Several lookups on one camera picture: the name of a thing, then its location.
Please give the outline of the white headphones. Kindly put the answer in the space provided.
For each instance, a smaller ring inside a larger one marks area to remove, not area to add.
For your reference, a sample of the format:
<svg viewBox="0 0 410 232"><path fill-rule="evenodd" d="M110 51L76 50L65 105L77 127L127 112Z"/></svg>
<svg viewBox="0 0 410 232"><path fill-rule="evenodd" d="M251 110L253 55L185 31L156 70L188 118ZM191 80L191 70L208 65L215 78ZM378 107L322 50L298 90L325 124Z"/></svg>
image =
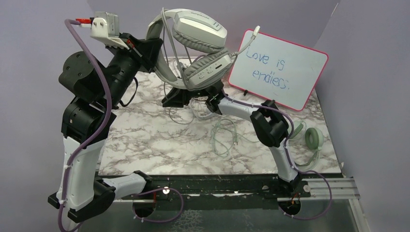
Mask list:
<svg viewBox="0 0 410 232"><path fill-rule="evenodd" d="M206 105L206 97L192 98L188 107L198 120L208 120L215 116L216 113L211 112Z"/></svg>

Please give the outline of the grey headphones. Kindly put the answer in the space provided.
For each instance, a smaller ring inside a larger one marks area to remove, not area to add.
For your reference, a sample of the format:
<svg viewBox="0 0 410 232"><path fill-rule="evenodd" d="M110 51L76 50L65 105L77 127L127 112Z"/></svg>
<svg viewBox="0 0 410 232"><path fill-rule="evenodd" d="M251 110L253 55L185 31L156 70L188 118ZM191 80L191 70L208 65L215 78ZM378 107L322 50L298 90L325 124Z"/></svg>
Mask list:
<svg viewBox="0 0 410 232"><path fill-rule="evenodd" d="M148 25L146 39L158 39L166 32L171 40L206 56L188 67L179 67L176 76L159 53L154 72L172 87L189 91L205 89L220 81L234 62L234 54L225 47L227 30L216 20L199 11L188 9L164 10Z"/></svg>

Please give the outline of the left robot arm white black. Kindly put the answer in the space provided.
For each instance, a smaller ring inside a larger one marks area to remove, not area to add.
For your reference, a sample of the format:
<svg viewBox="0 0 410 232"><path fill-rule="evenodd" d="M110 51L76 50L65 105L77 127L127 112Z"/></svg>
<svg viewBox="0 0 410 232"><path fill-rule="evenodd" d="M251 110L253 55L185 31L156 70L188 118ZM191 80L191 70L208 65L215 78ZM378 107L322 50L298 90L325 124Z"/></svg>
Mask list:
<svg viewBox="0 0 410 232"><path fill-rule="evenodd" d="M152 178L142 171L117 178L101 178L96 165L114 110L138 72L153 72L162 39L139 40L129 33L120 39L125 48L108 47L113 58L103 66L90 52L70 55L59 82L74 94L62 116L64 168L59 190L48 197L55 208L67 210L67 218L84 222L105 212L114 200L136 194L147 198Z"/></svg>

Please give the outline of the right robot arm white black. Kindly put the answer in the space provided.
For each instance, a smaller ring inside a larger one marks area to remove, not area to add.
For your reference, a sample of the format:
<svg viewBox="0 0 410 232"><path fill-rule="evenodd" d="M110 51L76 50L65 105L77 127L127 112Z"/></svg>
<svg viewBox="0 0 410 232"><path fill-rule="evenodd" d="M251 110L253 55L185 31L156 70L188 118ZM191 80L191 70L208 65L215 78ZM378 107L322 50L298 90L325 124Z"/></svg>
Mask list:
<svg viewBox="0 0 410 232"><path fill-rule="evenodd" d="M279 191L286 197L298 191L301 176L286 150L290 120L285 118L273 100L251 103L230 98L224 92L222 81L202 90L189 91L173 87L162 99L163 107L182 108L191 99L205 97L208 110L217 115L234 116L252 123L259 141L269 148L278 168Z"/></svg>

